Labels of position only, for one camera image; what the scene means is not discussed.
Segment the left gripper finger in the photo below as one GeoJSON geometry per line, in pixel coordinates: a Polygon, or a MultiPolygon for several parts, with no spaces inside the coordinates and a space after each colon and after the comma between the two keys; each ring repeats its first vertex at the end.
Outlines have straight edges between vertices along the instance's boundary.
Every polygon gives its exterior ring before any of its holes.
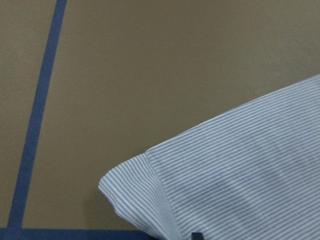
{"type": "Polygon", "coordinates": [[[203,240],[203,233],[202,232],[192,232],[191,233],[191,240],[203,240]]]}

